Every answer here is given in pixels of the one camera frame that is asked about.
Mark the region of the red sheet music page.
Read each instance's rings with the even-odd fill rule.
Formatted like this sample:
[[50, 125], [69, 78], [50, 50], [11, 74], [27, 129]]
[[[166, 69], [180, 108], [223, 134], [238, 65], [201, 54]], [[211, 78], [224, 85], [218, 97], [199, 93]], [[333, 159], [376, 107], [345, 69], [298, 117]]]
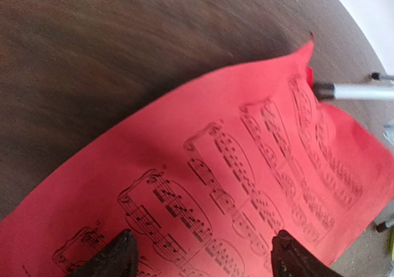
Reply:
[[139, 276], [271, 276], [281, 230], [331, 264], [393, 198], [393, 155], [317, 101], [312, 53], [205, 74], [101, 135], [1, 222], [1, 275], [74, 273], [123, 230]]

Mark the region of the white folding music stand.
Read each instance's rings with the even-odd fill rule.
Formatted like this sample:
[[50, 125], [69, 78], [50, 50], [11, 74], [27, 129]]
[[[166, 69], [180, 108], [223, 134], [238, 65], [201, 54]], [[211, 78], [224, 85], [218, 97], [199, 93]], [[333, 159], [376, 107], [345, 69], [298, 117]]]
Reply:
[[334, 84], [315, 82], [312, 91], [319, 101], [324, 100], [377, 100], [393, 101], [393, 75], [373, 72], [368, 79], [373, 84]]

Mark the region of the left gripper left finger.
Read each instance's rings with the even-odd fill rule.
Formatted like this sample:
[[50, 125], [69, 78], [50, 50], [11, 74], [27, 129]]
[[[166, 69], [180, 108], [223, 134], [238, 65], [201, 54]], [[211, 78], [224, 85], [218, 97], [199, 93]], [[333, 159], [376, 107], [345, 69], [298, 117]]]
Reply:
[[69, 276], [137, 276], [139, 253], [137, 242], [130, 229], [125, 229], [112, 239], [85, 265]]

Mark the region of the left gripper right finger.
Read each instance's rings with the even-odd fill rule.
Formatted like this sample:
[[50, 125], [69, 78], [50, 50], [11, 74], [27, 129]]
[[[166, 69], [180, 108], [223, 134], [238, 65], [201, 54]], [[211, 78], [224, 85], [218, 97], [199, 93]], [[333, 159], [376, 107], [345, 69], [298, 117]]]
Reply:
[[319, 261], [288, 231], [272, 238], [271, 267], [274, 277], [342, 277]]

